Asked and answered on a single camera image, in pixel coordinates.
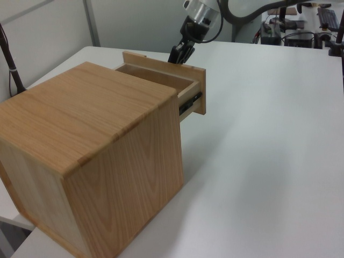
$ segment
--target wooden cabinet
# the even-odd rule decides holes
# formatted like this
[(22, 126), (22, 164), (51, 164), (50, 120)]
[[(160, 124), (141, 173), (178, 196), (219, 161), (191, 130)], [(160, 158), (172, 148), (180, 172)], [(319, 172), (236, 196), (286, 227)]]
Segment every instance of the wooden cabinet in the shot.
[[(117, 256), (183, 185), (180, 107), (205, 71), (124, 60), (117, 71), (83, 63), (0, 104), (11, 198), (77, 257)], [(204, 113), (204, 100), (189, 106)]]

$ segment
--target white tabletop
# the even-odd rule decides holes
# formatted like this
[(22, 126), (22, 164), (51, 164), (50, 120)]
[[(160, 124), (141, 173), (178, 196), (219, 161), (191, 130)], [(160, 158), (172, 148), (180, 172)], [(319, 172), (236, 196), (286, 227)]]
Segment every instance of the white tabletop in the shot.
[[(121, 50), (84, 48), (43, 80), (84, 61), (113, 68)], [(120, 258), (342, 258), (341, 60), (212, 42), (188, 64), (207, 69), (207, 114), (181, 123), (185, 186)], [(71, 255), (35, 229), (13, 257)]]

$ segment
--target white wall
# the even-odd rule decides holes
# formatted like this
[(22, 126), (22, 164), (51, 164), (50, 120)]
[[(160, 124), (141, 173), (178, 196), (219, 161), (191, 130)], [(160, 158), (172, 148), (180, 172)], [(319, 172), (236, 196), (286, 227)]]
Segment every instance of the white wall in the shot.
[[(169, 53), (181, 40), (184, 0), (89, 0), (102, 47)], [(231, 41), (225, 22), (219, 41)], [(220, 22), (207, 35), (217, 33)]]
[[(82, 0), (54, 0), (3, 28), (25, 87), (92, 45)], [(7, 98), (8, 66), (0, 51), (0, 102)]]

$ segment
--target wooden cabinet side panel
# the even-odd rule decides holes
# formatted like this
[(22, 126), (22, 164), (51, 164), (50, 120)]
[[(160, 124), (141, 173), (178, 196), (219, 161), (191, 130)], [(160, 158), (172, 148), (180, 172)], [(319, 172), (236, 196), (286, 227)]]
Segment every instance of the wooden cabinet side panel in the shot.
[(183, 184), (176, 96), (64, 182), (93, 257), (117, 256)]
[(4, 183), (7, 192), (9, 193), (13, 203), (15, 204), (17, 210), (19, 212), (24, 212), (24, 207), (22, 202), (20, 201), (18, 194), (16, 193), (11, 180), (9, 179), (6, 170), (4, 168), (4, 166), (2, 165), (1, 161), (0, 161), (0, 178), (2, 179), (2, 182)]
[(51, 232), (53, 239), (59, 235), (89, 255), (58, 175), (5, 144), (0, 144), (0, 159), (23, 215), (36, 226), (49, 228), (45, 232)]

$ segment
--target black cable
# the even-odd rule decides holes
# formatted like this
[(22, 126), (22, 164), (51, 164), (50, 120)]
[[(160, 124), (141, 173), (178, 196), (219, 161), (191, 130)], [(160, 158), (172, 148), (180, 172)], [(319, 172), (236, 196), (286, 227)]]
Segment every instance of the black cable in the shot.
[(0, 29), (1, 29), (2, 34), (3, 34), (4, 37), (5, 37), (6, 44), (9, 45), (9, 41), (8, 41), (8, 39), (7, 39), (6, 33), (5, 33), (5, 31), (4, 31), (4, 28), (2, 28), (2, 26), (0, 26)]
[(291, 33), (291, 34), (289, 34), (289, 35), (286, 35), (286, 36), (282, 37), (281, 40), (286, 39), (286, 38), (288, 38), (288, 37), (301, 35), (301, 34), (313, 34), (313, 35), (315, 35), (315, 33), (310, 32), (310, 31), (309, 31), (309, 32), (295, 32), (295, 33)]
[[(2, 26), (0, 27), (0, 29), (1, 29), (1, 33), (2, 33), (2, 34), (4, 35), (4, 37), (5, 37), (6, 44), (7, 44), (7, 46), (8, 46), (8, 45), (9, 45), (9, 41), (8, 41), (8, 39), (7, 39), (6, 33), (5, 33), (4, 29), (2, 28)], [(12, 96), (12, 91), (11, 91), (11, 71), (10, 71), (10, 70), (9, 70), (9, 91), (10, 91), (10, 96), (13, 97), (13, 96)]]
[(195, 42), (195, 43), (198, 43), (198, 44), (203, 44), (203, 43), (209, 43), (209, 42), (212, 42), (214, 40), (217, 39), (217, 37), (220, 35), (221, 31), (222, 31), (222, 28), (224, 26), (224, 13), (223, 13), (223, 10), (222, 10), (222, 6), (220, 4), (220, 0), (216, 0), (217, 4), (219, 5), (219, 9), (220, 9), (220, 15), (221, 15), (221, 25), (220, 25), (220, 29), (218, 31), (218, 33), (210, 40), (206, 40), (206, 41), (201, 41), (201, 40), (198, 40), (198, 39), (195, 39), (193, 36), (191, 36), (188, 32), (188, 24), (185, 25), (185, 34), (186, 36), (188, 37), (189, 40)]
[(265, 19), (264, 23), (267, 22), (268, 18), (270, 17), (271, 15), (268, 15), (267, 18)]
[(12, 96), (12, 91), (11, 91), (11, 71), (9, 71), (9, 90), (10, 90), (10, 96)]

